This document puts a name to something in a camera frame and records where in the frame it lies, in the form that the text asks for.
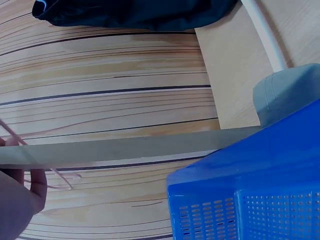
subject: finger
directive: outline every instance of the finger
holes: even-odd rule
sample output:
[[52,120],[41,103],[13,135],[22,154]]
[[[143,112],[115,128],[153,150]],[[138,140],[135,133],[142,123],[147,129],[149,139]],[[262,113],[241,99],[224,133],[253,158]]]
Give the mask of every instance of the finger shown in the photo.
[[37,214],[45,208],[48,190],[47,178],[43,169],[32,169],[30,173],[33,214]]
[[10,137],[6,142],[5,142],[6,146],[18,146],[19,145],[19,141],[18,139],[16,139],[15,137]]
[[4,147],[6,145],[6,141],[0,137],[0,147]]

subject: light wood surface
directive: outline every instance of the light wood surface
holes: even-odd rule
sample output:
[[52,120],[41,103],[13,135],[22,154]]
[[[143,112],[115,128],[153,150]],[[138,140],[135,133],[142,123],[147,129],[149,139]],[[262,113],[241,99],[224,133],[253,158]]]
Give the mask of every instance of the light wood surface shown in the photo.
[[28,144],[219,129],[194,31],[55,27],[32,6],[0,0],[0,117]]
[[[256,0],[290,67],[320,63],[319,0]],[[230,15],[195,30],[221,129],[260,125],[253,88],[272,74],[255,27],[239,2]]]
[[[74,190],[50,189],[45,209],[18,239],[172,239],[166,176],[202,156],[149,158],[135,166],[100,162],[94,167],[64,169],[62,173],[78,173],[82,179],[70,180]],[[47,177],[50,185],[62,183],[51,172]]]
[[[0,0],[0,118],[31,145],[26,148],[50,158],[50,167],[59,167],[57,153],[84,160],[71,144],[82,144],[91,157],[81,164],[60,157],[68,166],[61,172],[82,179],[69,179],[73,190],[50,189],[44,211],[19,239],[172,239],[165,178],[212,150],[185,146],[184,153],[164,155],[160,148],[158,155],[121,159],[128,151],[102,155],[92,146],[219,129],[194,31],[55,27],[33,18],[32,6],[32,0]],[[0,129],[0,136],[8,133]],[[45,151],[61,144],[63,150]],[[0,148],[0,159],[28,158],[23,149]],[[41,167],[43,160],[25,163]],[[47,176],[49,185],[64,184]]]

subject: wooden plank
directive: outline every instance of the wooden plank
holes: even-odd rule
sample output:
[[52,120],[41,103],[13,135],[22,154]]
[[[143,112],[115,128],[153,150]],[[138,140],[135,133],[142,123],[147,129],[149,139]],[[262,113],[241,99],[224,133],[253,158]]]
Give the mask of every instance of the wooden plank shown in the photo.
[[[320,1],[256,0],[290,67],[320,63]],[[245,10],[239,4],[220,21],[195,30],[209,75],[221,129],[260,125],[253,87],[272,69]]]
[[61,165],[108,161],[144,162],[145,158],[164,157],[225,148],[260,130],[247,127],[184,134],[133,137],[99,141],[0,147],[0,163],[5,168],[57,168]]

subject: white cable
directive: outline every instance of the white cable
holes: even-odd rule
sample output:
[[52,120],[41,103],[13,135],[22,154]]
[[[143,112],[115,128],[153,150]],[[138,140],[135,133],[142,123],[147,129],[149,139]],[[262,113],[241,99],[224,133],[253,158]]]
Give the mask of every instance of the white cable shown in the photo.
[[273,72],[276,73],[287,69],[288,67],[284,55],[281,52],[281,49],[265,19],[265,16],[261,12],[255,0],[241,0],[241,2],[248,12],[256,31],[258,32]]

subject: wooden floor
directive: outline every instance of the wooden floor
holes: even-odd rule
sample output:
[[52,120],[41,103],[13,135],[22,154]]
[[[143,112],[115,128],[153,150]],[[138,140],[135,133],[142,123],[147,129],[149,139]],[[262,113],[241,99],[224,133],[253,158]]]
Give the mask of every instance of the wooden floor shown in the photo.
[[[0,0],[0,117],[28,144],[219,129],[193,31],[55,27],[33,18],[32,5]],[[19,239],[171,239],[165,178],[207,153],[64,169],[82,179],[50,190]]]
[[0,115],[28,144],[219,128],[193,31],[55,27],[32,5],[0,1]]

